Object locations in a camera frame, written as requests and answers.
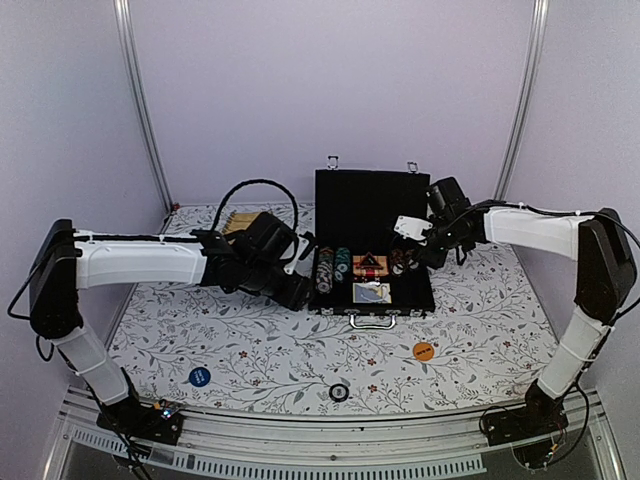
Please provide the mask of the black triangular all-in button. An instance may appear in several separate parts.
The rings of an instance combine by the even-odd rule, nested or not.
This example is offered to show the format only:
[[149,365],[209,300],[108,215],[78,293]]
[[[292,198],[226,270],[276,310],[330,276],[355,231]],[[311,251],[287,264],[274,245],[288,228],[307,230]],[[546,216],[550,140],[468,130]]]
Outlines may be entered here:
[[360,269],[379,270],[382,268],[382,264],[378,260],[376,255],[371,252],[367,252],[365,255],[354,258],[354,266]]

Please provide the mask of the black poker set case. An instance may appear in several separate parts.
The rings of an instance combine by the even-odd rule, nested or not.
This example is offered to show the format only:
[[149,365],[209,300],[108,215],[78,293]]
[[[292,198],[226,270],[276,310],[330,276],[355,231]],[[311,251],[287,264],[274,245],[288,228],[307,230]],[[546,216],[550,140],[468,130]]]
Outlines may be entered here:
[[[347,316],[354,328],[362,327],[365,317],[425,316],[434,311],[435,303],[429,272],[425,266],[394,276],[389,256],[401,249],[412,256],[415,243],[397,235],[393,228],[400,215],[425,218],[426,190],[430,177],[426,173],[325,169],[315,173],[315,238],[312,279],[315,292],[308,309],[323,315]],[[351,252],[351,270],[341,283],[334,279],[332,290],[320,294],[315,274],[318,252],[330,247],[335,252],[347,247]],[[377,278],[353,275],[353,257],[384,255],[389,275]],[[354,283],[380,282],[391,285],[391,304],[356,304],[352,301]]]

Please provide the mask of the blue playing card deck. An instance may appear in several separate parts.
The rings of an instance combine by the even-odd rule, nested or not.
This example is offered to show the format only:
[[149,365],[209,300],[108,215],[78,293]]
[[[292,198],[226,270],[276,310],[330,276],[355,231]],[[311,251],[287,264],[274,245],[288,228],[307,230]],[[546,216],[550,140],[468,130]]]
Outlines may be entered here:
[[352,301],[356,304],[388,304],[388,303],[375,303],[373,301],[372,291],[370,290],[372,285],[381,284],[380,282],[365,282],[354,283],[352,285]]

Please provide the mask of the black poker chip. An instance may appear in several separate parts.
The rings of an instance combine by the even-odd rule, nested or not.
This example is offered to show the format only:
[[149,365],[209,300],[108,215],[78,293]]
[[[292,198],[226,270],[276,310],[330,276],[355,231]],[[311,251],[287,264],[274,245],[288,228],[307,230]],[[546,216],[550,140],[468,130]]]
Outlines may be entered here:
[[415,271],[420,267],[420,263],[417,259],[413,258],[412,256],[409,256],[407,258],[407,267],[409,271]]
[[349,398],[349,388],[342,383],[336,383],[329,388],[329,398],[336,402],[341,403]]

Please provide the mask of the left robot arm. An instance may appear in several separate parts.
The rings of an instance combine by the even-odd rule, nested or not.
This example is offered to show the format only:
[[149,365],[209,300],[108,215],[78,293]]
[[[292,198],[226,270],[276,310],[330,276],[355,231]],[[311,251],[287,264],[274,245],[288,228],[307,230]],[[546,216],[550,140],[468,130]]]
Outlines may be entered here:
[[300,235],[268,213],[228,235],[213,229],[178,236],[101,234],[61,219],[18,290],[28,297],[28,313],[16,313],[11,302],[7,314],[50,341],[98,400],[110,406],[111,419],[126,433],[138,434],[148,426],[148,412],[133,400],[125,372],[86,325],[80,290],[140,283],[213,286],[265,296],[298,311],[308,300],[311,281],[296,266],[312,247],[311,234]]

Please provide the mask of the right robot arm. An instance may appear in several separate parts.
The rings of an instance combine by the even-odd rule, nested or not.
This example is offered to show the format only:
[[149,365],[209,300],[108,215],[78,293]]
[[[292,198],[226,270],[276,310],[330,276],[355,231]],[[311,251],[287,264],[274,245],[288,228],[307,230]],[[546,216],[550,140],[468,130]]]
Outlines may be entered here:
[[394,230],[417,245],[417,261],[437,269],[449,252],[463,260],[479,245],[510,246],[547,316],[558,345],[517,415],[517,427],[537,436],[552,424],[558,400],[598,358],[616,323],[638,308],[629,298],[639,279],[639,236],[612,208],[550,210],[489,199],[473,203],[448,177],[429,186],[425,211],[398,218]]

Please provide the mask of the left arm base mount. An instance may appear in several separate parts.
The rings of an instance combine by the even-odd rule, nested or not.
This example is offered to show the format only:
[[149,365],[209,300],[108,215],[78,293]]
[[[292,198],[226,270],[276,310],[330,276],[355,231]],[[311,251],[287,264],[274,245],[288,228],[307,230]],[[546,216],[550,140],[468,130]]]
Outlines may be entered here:
[[100,403],[96,424],[103,428],[165,445],[176,446],[182,433],[184,416],[166,415],[163,409],[145,406],[136,399],[125,399],[112,405]]

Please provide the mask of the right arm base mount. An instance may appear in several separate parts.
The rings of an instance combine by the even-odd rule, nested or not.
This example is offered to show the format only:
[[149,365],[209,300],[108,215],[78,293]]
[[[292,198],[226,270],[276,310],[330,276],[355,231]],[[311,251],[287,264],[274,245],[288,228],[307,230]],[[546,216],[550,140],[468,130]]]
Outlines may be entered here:
[[569,422],[561,401],[538,401],[521,407],[492,406],[480,416],[479,430],[490,446],[527,440],[561,431]]

